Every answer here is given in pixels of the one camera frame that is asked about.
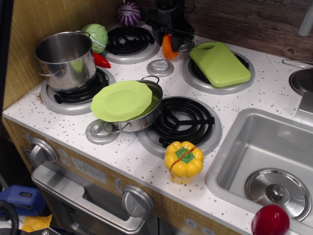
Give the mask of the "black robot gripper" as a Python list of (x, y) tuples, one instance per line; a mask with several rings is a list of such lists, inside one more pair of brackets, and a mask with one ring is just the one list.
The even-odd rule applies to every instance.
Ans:
[(156, 43), (161, 46), (165, 34), (171, 34), (173, 51), (179, 52), (179, 47), (187, 42), (194, 42), (194, 28), (185, 19), (185, 14), (194, 11), (185, 9), (183, 0), (156, 0), (155, 8), (146, 11), (146, 24), (152, 28)]

